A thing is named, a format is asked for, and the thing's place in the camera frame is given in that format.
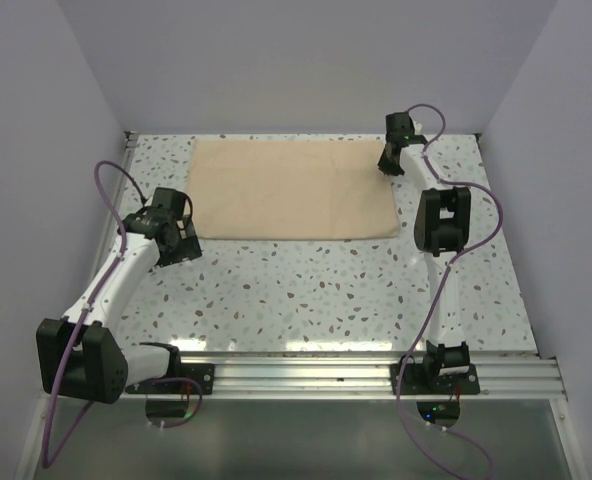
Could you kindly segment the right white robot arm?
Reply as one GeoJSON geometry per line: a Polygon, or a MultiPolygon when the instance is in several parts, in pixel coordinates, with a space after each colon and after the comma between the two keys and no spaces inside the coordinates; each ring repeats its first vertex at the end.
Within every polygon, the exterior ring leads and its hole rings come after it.
{"type": "Polygon", "coordinates": [[[388,114],[385,125],[385,146],[378,169],[389,176],[405,175],[420,189],[413,239],[423,254],[432,297],[425,330],[426,352],[420,365],[412,365],[416,372],[407,377],[419,378],[427,389],[440,393],[470,368],[459,317],[459,280],[448,263],[469,241],[471,193],[466,187],[444,184],[440,170],[426,156],[414,160],[407,153],[411,146],[428,145],[409,113],[388,114]]]}

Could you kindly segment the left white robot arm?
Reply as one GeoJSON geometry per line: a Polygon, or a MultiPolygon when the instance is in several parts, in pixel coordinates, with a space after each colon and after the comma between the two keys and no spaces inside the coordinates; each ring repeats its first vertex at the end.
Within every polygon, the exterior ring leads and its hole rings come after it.
{"type": "Polygon", "coordinates": [[[105,263],[83,295],[58,319],[36,332],[45,392],[112,404],[132,385],[150,381],[161,392],[184,379],[178,348],[143,342],[122,348],[112,333],[148,273],[202,255],[190,197],[155,190],[150,203],[128,215],[105,263]]]}

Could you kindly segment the beige cloth wrap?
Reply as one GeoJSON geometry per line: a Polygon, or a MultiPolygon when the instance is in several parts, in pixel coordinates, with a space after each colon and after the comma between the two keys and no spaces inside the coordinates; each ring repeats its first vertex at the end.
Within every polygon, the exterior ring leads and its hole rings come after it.
{"type": "Polygon", "coordinates": [[[200,140],[186,191],[200,237],[393,238],[397,209],[378,140],[200,140]]]}

